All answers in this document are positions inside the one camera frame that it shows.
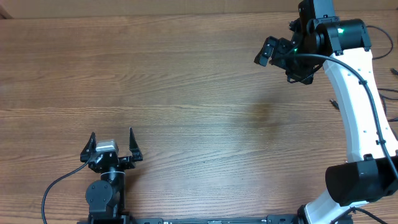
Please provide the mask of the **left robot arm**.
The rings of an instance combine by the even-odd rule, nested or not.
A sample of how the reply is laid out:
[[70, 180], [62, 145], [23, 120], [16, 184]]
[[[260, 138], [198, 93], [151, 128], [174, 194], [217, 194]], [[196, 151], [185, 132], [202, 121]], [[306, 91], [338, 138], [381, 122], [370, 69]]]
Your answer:
[[115, 140], [97, 141], [92, 133], [80, 154], [80, 161], [100, 180], [92, 182], [85, 194], [89, 205], [88, 223], [135, 223], [132, 214], [125, 210], [126, 171], [134, 169], [136, 162], [143, 160], [133, 129], [129, 129], [130, 156], [118, 156]]

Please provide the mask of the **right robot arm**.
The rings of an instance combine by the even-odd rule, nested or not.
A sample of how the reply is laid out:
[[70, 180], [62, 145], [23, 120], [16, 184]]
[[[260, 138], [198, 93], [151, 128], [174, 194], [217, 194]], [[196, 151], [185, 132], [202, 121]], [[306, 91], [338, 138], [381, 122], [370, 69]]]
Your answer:
[[332, 1], [304, 0], [289, 25], [290, 40], [268, 37], [258, 65], [285, 71], [289, 83], [309, 85], [323, 69], [335, 91], [347, 140], [347, 162], [327, 168], [326, 190], [295, 215], [268, 215], [267, 223], [351, 223], [397, 191], [397, 138], [383, 108], [373, 73], [368, 28], [360, 19], [342, 21]]

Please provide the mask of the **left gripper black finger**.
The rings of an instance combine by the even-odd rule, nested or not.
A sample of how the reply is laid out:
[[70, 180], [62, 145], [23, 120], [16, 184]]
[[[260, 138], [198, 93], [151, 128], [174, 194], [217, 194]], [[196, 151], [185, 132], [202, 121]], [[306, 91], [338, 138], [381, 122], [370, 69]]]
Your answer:
[[132, 128], [129, 128], [129, 150], [132, 153], [132, 159], [134, 162], [143, 161], [143, 155], [139, 149]]
[[94, 132], [91, 133], [90, 138], [80, 153], [80, 161], [87, 162], [90, 160], [92, 154], [96, 149], [96, 134]]

